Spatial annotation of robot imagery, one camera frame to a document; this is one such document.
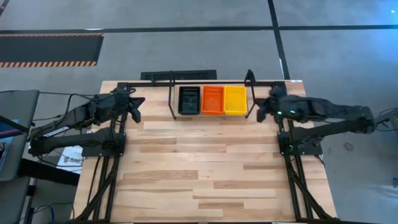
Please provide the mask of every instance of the gray floor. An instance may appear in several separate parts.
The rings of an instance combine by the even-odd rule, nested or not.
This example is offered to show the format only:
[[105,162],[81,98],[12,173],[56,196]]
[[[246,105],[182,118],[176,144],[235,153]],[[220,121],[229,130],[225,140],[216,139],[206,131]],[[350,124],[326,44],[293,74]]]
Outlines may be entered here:
[[[398,2],[378,0],[274,0],[280,26],[383,25],[398,23]],[[265,0],[10,0],[0,30],[92,29],[175,26],[270,26]],[[334,103],[368,105],[375,116],[398,100],[398,30],[281,31],[292,79],[307,95]],[[3,68],[0,90],[40,89],[97,93],[103,80],[137,80],[141,72],[217,69],[219,79],[282,79],[273,31],[106,34],[98,66]],[[66,97],[44,95],[36,118],[62,113]],[[82,101],[76,99],[72,106]],[[344,144],[353,145],[347,151]],[[339,134],[323,142],[326,171],[339,218],[398,220],[397,136]],[[72,201],[74,189],[39,182],[34,205]],[[47,189],[66,192],[62,198]],[[59,220],[69,208],[58,208]],[[34,221],[49,220],[49,214]]]

